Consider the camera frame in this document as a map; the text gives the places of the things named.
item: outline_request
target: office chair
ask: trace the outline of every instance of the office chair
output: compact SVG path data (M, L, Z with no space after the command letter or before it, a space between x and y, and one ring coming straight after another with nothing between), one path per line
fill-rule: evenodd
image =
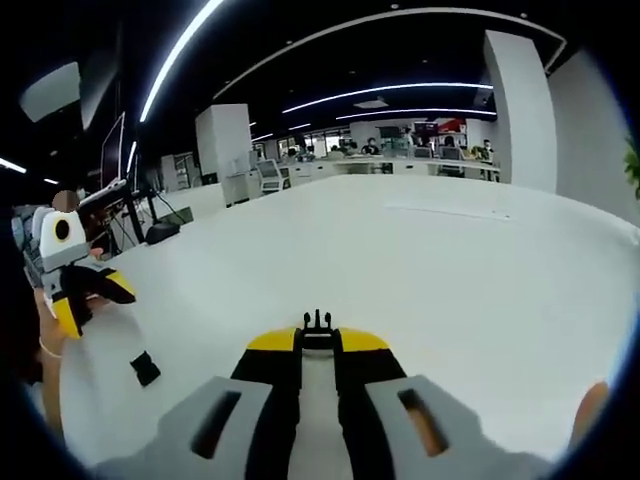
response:
M416 158L433 158L431 149L427 147L416 147L415 156Z
M442 160L464 160L462 150L458 147L440 147L440 158ZM464 178L464 169L462 167L443 165L440 167L440 173L448 177Z
M280 192L291 187L291 180L282 176L275 160L262 160L256 164L263 195Z

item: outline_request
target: person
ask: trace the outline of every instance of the person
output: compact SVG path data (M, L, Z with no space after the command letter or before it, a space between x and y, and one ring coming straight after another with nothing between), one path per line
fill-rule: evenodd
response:
M332 160L340 160L344 158L344 153L340 151L337 145L332 145L331 151L329 152L329 155L327 155L327 157L331 158Z
M345 154L348 156L357 155L358 144L354 141L349 142L349 145L347 146L347 151L345 152Z
M409 127L404 129L404 139L407 142L407 147L411 148L415 146L415 142L413 141L413 132Z
M73 192L63 191L56 195L52 205L59 211L71 212L78 202ZM59 382L65 336L45 303L44 291L37 285L35 288L30 286L24 271L24 253L29 255L36 268L41 268L37 251L39 245L31 233L33 215L38 208L13 207L0 217L4 271L12 279L5 282L3 308L8 307L13 315L20 318L20 321L4 325L0 354L27 387L33 404L46 423L62 435ZM99 248L91 250L95 257L102 253ZM88 300L87 305L95 311L105 303L104 299L94 297Z
M362 147L362 153L365 155L380 155L380 149L376 145L376 139L374 137L367 140L367 144Z
M445 147L455 147L456 142L451 135L447 135L444 137L444 146Z
M307 162L313 162L316 159L315 151L316 149L313 145L307 147Z
M491 148L491 140L484 139L484 148L480 152L483 162L493 163L493 148Z
M102 255L102 249L92 249L91 255L99 258ZM42 288L34 289L33 298L39 317L38 343L40 344L40 349L36 353L36 359L42 365L42 382L31 387L31 395L36 395L33 398L34 404L40 413L44 415L47 425L62 438L60 365L67 335L62 331L58 320L49 310L44 290ZM107 303L107 300L102 297L93 296L87 299L87 306L93 313L96 313Z

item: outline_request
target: black object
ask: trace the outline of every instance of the black object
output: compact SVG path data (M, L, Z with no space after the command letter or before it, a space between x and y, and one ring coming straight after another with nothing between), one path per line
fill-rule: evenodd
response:
M131 366L136 371L138 381L143 387L146 387L160 376L160 369L153 363L146 350L131 362Z
M320 310L316 309L315 324L310 327L311 315L304 314L304 328L300 330L300 347L309 350L333 350L336 340L339 341L339 333L331 328L331 314L325 313L324 321L327 324L323 327L320 324Z
M215 183L220 183L217 173L209 173L202 176L202 185L213 185Z
M156 223L152 225L151 228L147 231L147 236L145 237L145 241L149 245L155 245L156 243L160 243L163 240L166 240L169 237L173 237L177 233L180 232L180 225L176 225L174 223Z
M134 198L128 182L125 182L122 187L112 188L111 190L105 192L104 195L96 198L95 200L81 204L77 208L77 212L78 215L80 215L80 219L84 222L93 213L103 210L121 200L124 200L124 203L127 206L129 216L131 217L131 225L133 226L133 231L136 235L136 238L138 239L138 242L144 242L144 233L142 233L142 226L140 225L140 219L138 218L138 214L136 212Z
M402 138L400 127L378 127L381 138Z

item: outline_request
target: black ceiling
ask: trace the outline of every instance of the black ceiling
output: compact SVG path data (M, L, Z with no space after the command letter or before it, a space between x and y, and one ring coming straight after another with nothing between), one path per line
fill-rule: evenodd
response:
M198 31L174 65L149 120L138 132L142 151L163 153L195 148L194 118L213 95L260 60L325 28L391 11L392 2L324 0L226 0ZM438 6L398 2L400 9ZM75 183L99 163L99 145L115 119L116 105L136 120L168 52L205 0L65 0L3 4L0 29L5 71L0 92L0 157L28 167L34 176ZM442 6L482 8L528 20L568 35L567 10L539 2L448 2ZM543 60L558 41L504 20L474 15L412 15L354 26L295 48L234 84L216 102L248 103L254 134L286 132L311 122L313 128L344 124L339 115L357 113L356 101L382 96L392 108L474 108L475 90L411 89L352 97L282 115L282 110L318 98L389 84L482 80L485 29L531 37ZM80 127L72 105L33 124L17 105L33 81L68 61L80 63L98 47L119 44L121 76L101 106L90 132ZM58 154L51 156L52 151Z

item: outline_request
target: office worker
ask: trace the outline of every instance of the office worker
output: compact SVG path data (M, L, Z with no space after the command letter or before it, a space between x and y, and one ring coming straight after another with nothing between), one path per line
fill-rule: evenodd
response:
M404 138L407 141L407 146L409 148L415 146L415 142L413 141L413 132L411 132L411 129L409 127L404 129Z
M493 162L493 148L491 148L491 140L484 139L484 151L482 152L482 160Z
M455 147L456 142L451 135L447 135L444 137L444 146L445 147Z
M358 144L356 142L349 142L345 155L351 156L351 155L357 155L357 154L358 154Z
M313 145L309 145L307 147L307 161L313 162L316 159L315 155L316 148Z
M367 140L367 144L362 147L362 153L365 155L380 155L380 149L376 145L376 139L371 137Z

